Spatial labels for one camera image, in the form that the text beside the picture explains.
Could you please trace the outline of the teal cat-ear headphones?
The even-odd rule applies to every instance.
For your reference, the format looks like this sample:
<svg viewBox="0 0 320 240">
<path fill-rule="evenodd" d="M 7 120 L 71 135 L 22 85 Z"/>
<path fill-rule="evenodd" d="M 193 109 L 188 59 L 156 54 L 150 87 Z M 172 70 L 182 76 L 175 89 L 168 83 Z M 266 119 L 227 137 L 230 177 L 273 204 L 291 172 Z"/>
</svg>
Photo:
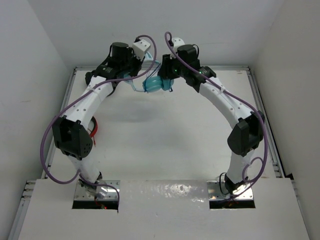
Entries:
<svg viewBox="0 0 320 240">
<path fill-rule="evenodd" d="M 134 91 L 140 93 L 153 93 L 159 90 L 172 92 L 174 80 L 161 79 L 159 76 L 155 76 L 155 74 L 160 70 L 161 63 L 156 60 L 155 65 L 156 68 L 152 71 L 152 73 L 149 73 L 149 71 L 147 71 L 146 78 L 142 82 L 143 89 L 137 89 L 132 79 L 126 80 L 125 83 L 129 84 Z"/>
</svg>

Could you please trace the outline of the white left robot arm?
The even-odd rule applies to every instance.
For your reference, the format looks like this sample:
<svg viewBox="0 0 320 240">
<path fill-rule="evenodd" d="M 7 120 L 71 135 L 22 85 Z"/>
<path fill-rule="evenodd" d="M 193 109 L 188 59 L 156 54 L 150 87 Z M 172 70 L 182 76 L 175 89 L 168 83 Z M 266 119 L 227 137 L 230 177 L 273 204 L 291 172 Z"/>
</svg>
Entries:
<svg viewBox="0 0 320 240">
<path fill-rule="evenodd" d="M 95 183 L 101 175 L 89 157 L 93 148 L 89 123 L 103 100 L 115 89 L 117 79 L 138 75 L 150 47 L 143 39 L 131 46 L 123 42 L 112 43 L 107 58 L 95 70 L 86 73 L 87 88 L 83 99 L 72 104 L 52 125 L 55 146 L 88 182 Z"/>
</svg>

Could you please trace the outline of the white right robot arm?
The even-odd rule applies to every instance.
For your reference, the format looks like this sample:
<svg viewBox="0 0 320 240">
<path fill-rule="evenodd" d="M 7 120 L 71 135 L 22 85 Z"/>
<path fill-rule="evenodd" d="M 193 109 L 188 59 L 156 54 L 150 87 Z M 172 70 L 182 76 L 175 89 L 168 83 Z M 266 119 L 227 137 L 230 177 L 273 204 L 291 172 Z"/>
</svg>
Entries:
<svg viewBox="0 0 320 240">
<path fill-rule="evenodd" d="M 158 76 L 164 81 L 183 78 L 188 86 L 218 109 L 231 127 L 227 138 L 231 158 L 224 175 L 227 193 L 231 195 L 240 186 L 254 183 L 258 178 L 249 180 L 247 169 L 255 161 L 253 154 L 260 142 L 268 144 L 264 114 L 226 90 L 217 74 L 210 67 L 200 64 L 194 45 L 170 41 L 168 47 L 171 53 L 162 56 Z"/>
</svg>

